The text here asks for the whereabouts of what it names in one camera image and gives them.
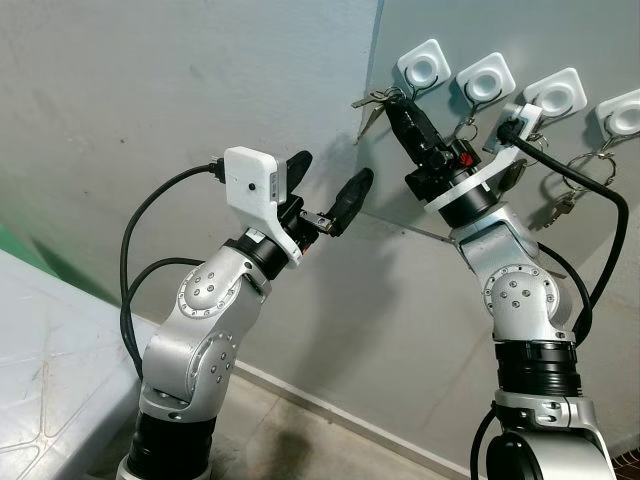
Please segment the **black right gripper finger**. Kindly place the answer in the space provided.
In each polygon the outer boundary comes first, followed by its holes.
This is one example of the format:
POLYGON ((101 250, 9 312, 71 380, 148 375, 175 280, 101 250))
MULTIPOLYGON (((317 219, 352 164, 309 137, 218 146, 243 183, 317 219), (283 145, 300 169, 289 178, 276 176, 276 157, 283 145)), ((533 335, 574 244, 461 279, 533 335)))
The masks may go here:
POLYGON ((389 97, 385 101, 385 114, 399 145, 410 156, 411 163, 428 165, 433 151, 433 124, 424 110, 408 97, 389 97))
POLYGON ((397 140, 411 159, 429 159, 448 145, 424 110, 408 97, 397 99, 397 140))

